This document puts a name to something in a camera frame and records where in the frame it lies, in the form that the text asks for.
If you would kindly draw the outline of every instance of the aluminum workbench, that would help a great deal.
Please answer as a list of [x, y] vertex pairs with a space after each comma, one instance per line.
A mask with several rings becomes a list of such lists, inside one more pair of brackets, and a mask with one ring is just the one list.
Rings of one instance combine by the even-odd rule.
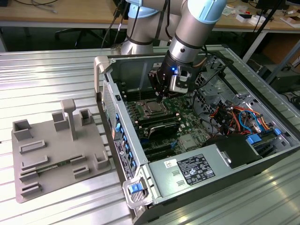
[[[251, 81], [251, 69], [220, 45]], [[165, 48], [156, 48], [163, 52]], [[0, 223], [1, 224], [120, 224], [132, 219], [115, 169], [104, 175], [54, 191], [34, 200], [15, 201], [12, 122], [51, 120], [60, 100], [73, 98], [77, 110], [89, 108], [111, 156], [93, 89], [93, 61], [111, 50], [12, 52], [0, 55]], [[300, 129], [299, 113], [285, 106], [275, 92], [265, 91], [261, 80], [251, 81], [272, 104]], [[263, 173], [203, 198], [150, 224], [299, 224], [300, 152]]]

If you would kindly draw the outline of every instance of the open computer chassis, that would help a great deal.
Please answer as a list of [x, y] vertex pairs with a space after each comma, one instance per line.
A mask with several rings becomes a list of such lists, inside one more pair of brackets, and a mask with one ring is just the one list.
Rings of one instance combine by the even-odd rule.
[[[257, 175], [300, 148], [299, 131], [236, 68], [244, 64], [231, 51], [234, 64], [207, 85], [156, 103], [147, 75], [164, 55], [95, 59], [97, 104], [135, 224]], [[195, 87], [222, 65], [211, 56], [195, 69]]]

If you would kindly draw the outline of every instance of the warning label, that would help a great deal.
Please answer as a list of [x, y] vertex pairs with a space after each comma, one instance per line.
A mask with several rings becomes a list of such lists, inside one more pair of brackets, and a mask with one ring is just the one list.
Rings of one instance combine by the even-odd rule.
[[189, 185], [194, 185], [215, 176], [203, 154], [178, 161], [177, 165]]

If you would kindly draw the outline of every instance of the motherboard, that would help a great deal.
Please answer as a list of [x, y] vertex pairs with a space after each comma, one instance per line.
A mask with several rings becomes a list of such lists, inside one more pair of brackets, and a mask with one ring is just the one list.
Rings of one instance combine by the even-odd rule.
[[149, 161], [200, 148], [209, 138], [188, 97], [125, 102], [132, 124]]

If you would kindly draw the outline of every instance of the circuit board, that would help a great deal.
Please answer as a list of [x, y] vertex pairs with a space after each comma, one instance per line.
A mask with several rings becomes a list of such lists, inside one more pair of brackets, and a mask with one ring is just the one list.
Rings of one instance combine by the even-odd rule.
[[[150, 161], [195, 150], [210, 138], [185, 96], [165, 99], [160, 104], [156, 103], [155, 99], [144, 99], [125, 104], [143, 150]], [[176, 123], [180, 123], [180, 125], [177, 132], [170, 136], [150, 140], [147, 138], [148, 133], [141, 126], [137, 126], [138, 120], [147, 121], [147, 119], [157, 118], [158, 121], [162, 116], [175, 114], [177, 115]]]

